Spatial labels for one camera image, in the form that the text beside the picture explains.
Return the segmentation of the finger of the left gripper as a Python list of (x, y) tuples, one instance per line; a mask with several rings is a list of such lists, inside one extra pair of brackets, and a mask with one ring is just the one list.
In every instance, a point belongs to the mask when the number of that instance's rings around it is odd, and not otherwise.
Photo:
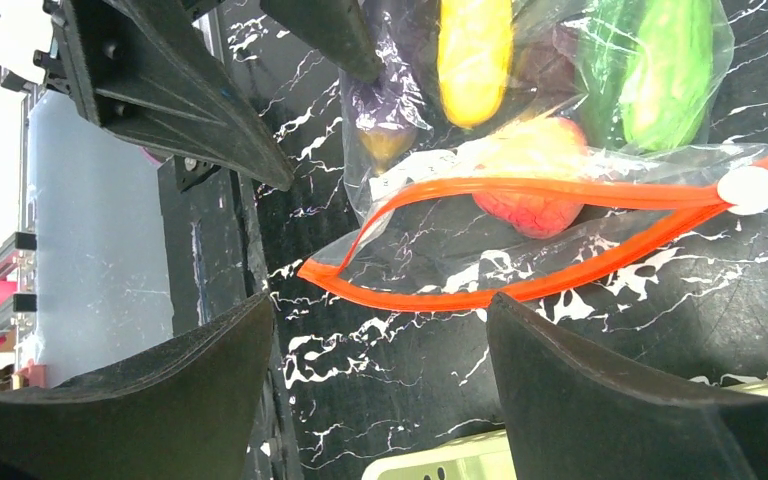
[(62, 90), (116, 138), (206, 161), (286, 191), (273, 132), (194, 22), (215, 1), (59, 1), (50, 7)]
[(262, 0), (260, 9), (355, 79), (374, 82), (383, 71), (355, 0)]

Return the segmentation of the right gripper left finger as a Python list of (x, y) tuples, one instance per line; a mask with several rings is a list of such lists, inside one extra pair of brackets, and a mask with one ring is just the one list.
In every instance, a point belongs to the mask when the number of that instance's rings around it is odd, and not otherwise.
[(0, 392), (0, 479), (239, 479), (268, 370), (264, 294), (52, 387)]

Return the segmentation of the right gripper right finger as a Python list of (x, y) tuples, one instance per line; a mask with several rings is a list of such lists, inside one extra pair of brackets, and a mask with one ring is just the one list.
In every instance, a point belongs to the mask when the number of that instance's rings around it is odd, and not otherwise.
[(487, 339), (520, 479), (768, 479), (768, 396), (692, 382), (510, 296)]

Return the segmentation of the dark purple fake fruit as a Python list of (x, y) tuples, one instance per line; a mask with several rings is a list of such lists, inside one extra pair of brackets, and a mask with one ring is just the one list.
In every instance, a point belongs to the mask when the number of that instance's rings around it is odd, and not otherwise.
[(424, 112), (431, 92), (431, 40), (436, 32), (434, 1), (365, 1), (362, 12), (383, 68), (370, 82), (347, 81), (349, 122), (372, 158), (377, 174), (429, 130)]

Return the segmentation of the clear zip top bag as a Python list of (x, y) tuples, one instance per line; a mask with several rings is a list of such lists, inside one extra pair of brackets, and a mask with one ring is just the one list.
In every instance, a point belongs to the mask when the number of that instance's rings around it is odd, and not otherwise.
[(364, 1), (384, 69), (340, 76), (359, 226), (299, 268), (397, 312), (528, 301), (709, 219), (768, 210), (768, 144), (712, 144), (718, 1)]

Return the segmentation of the red fake tomato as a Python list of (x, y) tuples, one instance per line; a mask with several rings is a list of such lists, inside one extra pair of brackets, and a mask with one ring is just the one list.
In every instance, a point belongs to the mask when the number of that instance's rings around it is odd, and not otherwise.
[[(587, 141), (573, 121), (540, 116), (509, 122), (482, 140), (478, 168), (491, 176), (572, 181), (583, 177)], [(545, 196), (486, 189), (473, 200), (485, 213), (510, 224), (522, 235), (548, 239), (566, 230), (580, 214), (581, 203)]]

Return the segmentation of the green fake cucumber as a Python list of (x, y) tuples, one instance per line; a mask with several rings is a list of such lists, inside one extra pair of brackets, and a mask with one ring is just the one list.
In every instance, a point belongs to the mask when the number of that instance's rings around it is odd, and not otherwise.
[(670, 150), (697, 135), (714, 76), (711, 1), (589, 1), (579, 30), (590, 144)]

